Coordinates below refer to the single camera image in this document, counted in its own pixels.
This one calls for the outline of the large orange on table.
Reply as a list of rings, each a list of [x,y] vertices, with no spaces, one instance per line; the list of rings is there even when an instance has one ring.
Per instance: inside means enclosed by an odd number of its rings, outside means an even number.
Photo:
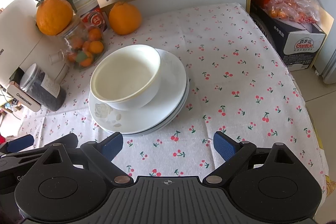
[[[109,12],[109,24],[118,35],[128,35],[136,31],[142,23],[138,8],[127,2],[116,2]]]

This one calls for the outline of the large cream bowl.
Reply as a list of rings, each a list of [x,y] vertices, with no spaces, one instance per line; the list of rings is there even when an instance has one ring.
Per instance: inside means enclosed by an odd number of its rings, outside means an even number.
[[[161,56],[147,45],[120,48],[94,70],[90,90],[95,98],[118,110],[149,103],[161,85]]]

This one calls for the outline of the white kitchen appliance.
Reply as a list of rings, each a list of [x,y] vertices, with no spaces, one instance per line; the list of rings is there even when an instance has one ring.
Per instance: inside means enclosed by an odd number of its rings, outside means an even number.
[[[1,12],[1,85],[7,87],[17,69],[26,71],[36,63],[60,83],[69,66],[52,63],[50,56],[65,49],[64,42],[41,33],[36,25],[34,0],[15,0]]]

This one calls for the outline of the large orange on jar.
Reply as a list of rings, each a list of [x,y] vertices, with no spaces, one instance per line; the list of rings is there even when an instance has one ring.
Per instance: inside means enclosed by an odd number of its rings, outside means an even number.
[[[36,25],[48,36],[60,34],[71,22],[76,10],[73,0],[35,0]]]

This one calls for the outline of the Ganten water carton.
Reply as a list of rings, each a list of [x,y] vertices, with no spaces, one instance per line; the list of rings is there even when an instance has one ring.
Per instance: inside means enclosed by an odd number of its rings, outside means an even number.
[[[273,19],[257,6],[251,7],[250,16],[290,71],[307,69],[326,36],[316,24]]]

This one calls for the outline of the small white bowl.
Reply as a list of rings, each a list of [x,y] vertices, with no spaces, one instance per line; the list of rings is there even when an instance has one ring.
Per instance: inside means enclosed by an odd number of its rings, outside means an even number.
[[[162,68],[151,69],[145,65],[117,76],[105,85],[109,92],[102,102],[114,109],[129,111],[147,105],[157,95],[161,86]]]

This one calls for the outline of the jar of black contents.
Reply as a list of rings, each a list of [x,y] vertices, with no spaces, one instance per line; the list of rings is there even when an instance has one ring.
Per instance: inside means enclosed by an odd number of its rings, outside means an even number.
[[[19,87],[32,99],[51,111],[59,110],[67,95],[66,91],[36,63],[26,70]]]

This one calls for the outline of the plastic bag of oranges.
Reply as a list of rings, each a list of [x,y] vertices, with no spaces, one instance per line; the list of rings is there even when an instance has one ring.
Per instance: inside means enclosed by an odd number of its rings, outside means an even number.
[[[319,8],[317,0],[270,0],[265,12],[275,19],[315,24],[321,19]]]

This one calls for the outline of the pink floral undercloth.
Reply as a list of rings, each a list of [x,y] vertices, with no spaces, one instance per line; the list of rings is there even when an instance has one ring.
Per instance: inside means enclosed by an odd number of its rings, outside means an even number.
[[[315,133],[315,137],[317,139],[318,142],[318,152],[319,155],[321,157],[321,161],[322,161],[322,175],[323,175],[323,180],[325,181],[325,185],[322,187],[322,192],[325,195],[325,197],[327,198],[328,196],[330,196],[334,191],[335,191],[335,181],[332,180],[329,176],[329,166],[327,164],[327,159],[325,156],[325,150],[322,144],[322,140],[318,135],[318,131],[315,127],[315,125],[313,125],[313,129],[314,129],[314,133]]]

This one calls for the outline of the glass jar of tangerines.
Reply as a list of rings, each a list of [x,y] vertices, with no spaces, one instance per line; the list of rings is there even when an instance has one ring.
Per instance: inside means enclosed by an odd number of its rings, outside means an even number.
[[[83,70],[91,67],[105,52],[102,30],[93,24],[83,23],[77,15],[56,37],[64,46],[49,55],[51,64],[67,61],[75,69]]]

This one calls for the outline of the blue patterned plate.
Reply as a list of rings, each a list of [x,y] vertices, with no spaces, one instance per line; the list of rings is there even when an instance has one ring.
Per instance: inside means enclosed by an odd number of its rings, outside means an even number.
[[[178,92],[172,84],[164,81],[163,87],[154,99],[140,109],[130,111],[114,110],[105,103],[96,103],[92,115],[101,128],[108,132],[124,135],[146,135],[165,127],[182,110],[189,95],[189,82],[185,90]]]

